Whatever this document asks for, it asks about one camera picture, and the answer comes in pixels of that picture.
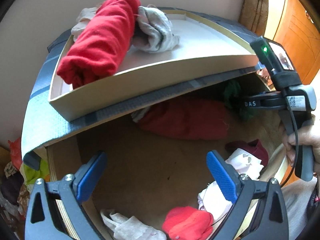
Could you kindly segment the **person's right hand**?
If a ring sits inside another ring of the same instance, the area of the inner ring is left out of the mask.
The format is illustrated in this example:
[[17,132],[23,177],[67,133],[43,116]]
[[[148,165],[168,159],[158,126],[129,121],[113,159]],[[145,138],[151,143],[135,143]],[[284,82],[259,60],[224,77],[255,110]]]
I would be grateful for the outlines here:
[[[315,156],[313,171],[319,174],[319,158],[320,158],[320,129],[319,117],[314,114],[311,115],[313,125],[302,127],[298,130],[298,139],[300,145],[312,146],[313,154]],[[295,159],[295,150],[293,147],[296,144],[295,134],[287,135],[285,126],[282,122],[279,124],[279,131],[282,135],[282,143],[286,149],[286,155],[290,166],[293,166]]]

